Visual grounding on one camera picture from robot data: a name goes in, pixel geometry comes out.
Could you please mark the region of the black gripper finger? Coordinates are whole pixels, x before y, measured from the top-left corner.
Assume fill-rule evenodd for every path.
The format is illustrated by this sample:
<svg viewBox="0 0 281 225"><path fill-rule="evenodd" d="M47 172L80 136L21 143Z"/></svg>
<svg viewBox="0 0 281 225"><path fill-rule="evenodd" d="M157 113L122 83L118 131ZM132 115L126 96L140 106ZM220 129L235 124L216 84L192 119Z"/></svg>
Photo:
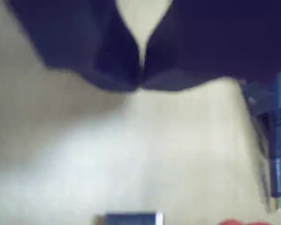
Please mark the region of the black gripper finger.
<svg viewBox="0 0 281 225"><path fill-rule="evenodd" d="M113 0L10 0L46 66L111 91L139 86L137 44Z"/></svg>
<svg viewBox="0 0 281 225"><path fill-rule="evenodd" d="M175 0L150 37L142 85L182 90L281 72L281 0Z"/></svg>

